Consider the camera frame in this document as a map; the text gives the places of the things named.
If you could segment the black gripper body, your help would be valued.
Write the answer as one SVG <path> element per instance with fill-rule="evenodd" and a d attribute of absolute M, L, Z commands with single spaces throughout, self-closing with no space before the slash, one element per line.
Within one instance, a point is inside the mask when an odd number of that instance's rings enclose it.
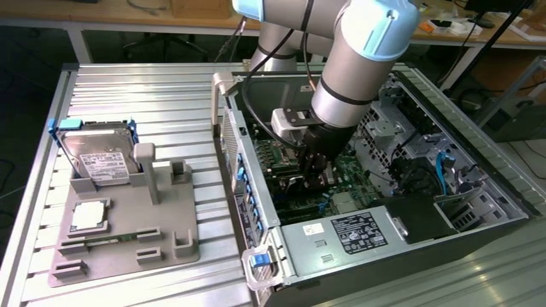
<path fill-rule="evenodd" d="M 310 125 L 304 136 L 305 148 L 300 152 L 300 163 L 308 160 L 333 162 L 342 153 L 356 127 L 338 128 L 328 124 Z"/>

